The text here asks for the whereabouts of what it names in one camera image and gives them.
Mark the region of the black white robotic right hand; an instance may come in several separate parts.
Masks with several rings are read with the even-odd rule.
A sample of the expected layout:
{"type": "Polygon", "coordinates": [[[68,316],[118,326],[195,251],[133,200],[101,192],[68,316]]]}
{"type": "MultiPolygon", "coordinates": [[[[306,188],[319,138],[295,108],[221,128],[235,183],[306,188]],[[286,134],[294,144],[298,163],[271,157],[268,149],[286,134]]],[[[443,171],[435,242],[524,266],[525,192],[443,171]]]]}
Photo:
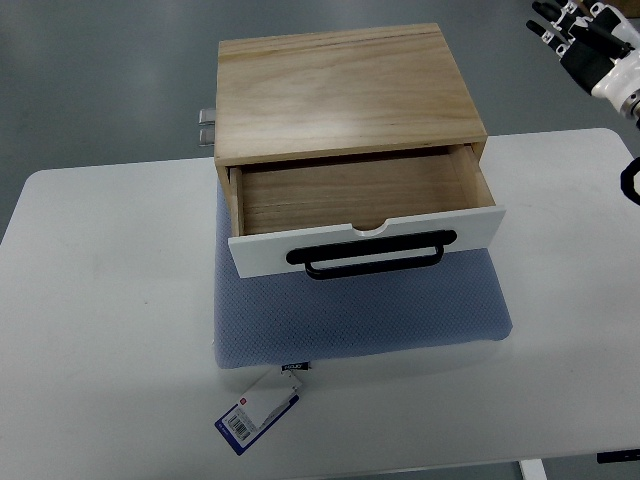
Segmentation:
{"type": "Polygon", "coordinates": [[[534,1],[532,9],[551,27],[529,20],[527,28],[554,51],[573,81],[635,120],[639,31],[619,8],[605,1],[534,1]]]}

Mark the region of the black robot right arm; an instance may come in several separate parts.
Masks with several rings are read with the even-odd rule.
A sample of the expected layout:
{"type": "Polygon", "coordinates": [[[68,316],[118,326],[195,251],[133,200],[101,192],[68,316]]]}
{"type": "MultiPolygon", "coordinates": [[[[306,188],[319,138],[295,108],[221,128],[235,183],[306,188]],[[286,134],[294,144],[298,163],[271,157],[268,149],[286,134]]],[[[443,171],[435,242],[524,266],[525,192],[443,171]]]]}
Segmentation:
{"type": "Polygon", "coordinates": [[[638,98],[638,101],[634,105],[633,116],[635,118],[636,128],[639,130],[640,129],[640,101],[639,101],[639,98],[638,98]]]}

